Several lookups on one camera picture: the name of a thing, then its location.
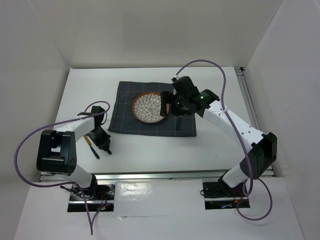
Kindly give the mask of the gold knife green handle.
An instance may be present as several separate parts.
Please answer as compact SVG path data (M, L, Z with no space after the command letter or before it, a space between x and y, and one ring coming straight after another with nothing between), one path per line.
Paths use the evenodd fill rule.
M88 136L87 136L87 135L84 135L83 137L84 137L86 143L88 144L90 150L92 151L93 155L95 156L95 158L96 158L97 160L99 160L99 159L100 159L100 156L98 155L98 153L97 153L97 152L95 151L95 149L93 148L92 143L91 143L90 139L88 138Z

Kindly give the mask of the floral patterned ceramic plate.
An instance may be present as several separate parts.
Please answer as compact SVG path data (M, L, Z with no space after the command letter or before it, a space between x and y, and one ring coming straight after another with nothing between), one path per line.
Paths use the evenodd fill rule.
M142 93L133 101L133 115L143 123L158 123L165 118L164 116L160 115L162 107L161 103L160 93Z

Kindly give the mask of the dark grey checked cloth napkin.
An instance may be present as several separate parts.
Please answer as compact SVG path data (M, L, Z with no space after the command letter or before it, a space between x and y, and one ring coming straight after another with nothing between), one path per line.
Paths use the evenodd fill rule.
M169 83L120 81L108 131L153 137L196 137L195 116L183 116L179 129L176 129L178 116L169 114L156 123L145 123L134 116L132 105L139 95L148 92L161 93L173 89Z

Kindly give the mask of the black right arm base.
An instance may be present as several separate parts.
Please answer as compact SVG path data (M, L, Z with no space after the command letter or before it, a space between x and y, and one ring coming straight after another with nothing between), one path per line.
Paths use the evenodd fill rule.
M215 182L203 182L203 189L200 194L204 198L216 199L216 198L243 198L243 183L238 184L236 187L231 188L227 184L215 181Z

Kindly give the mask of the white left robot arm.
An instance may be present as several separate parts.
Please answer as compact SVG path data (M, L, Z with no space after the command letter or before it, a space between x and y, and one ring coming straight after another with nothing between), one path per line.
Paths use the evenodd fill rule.
M37 169L61 175L64 180L78 184L81 194L88 200L97 197L97 178L77 164L76 143L87 136L100 150L110 155L111 136L102 128L106 115L107 112L102 107L93 106L91 112L79 113L76 121L56 130L44 130L40 135Z

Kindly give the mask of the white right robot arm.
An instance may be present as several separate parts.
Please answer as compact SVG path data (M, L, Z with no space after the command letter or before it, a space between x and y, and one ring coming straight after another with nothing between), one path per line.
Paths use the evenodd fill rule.
M224 104L223 96L199 91L188 76L172 84L121 81L108 132L158 137L194 137L195 116L220 128L244 152L244 159L215 184L218 197L229 197L247 180L257 180L277 158L277 137L249 125Z

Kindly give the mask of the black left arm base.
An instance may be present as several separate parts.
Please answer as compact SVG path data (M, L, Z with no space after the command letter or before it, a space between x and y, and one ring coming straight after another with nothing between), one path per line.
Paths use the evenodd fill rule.
M60 186L61 189L70 193L69 200L72 202L79 202L86 199L87 202L101 202L108 203L114 200L116 185L115 184L97 184L94 188L83 188L84 196L80 189L72 185L71 187Z

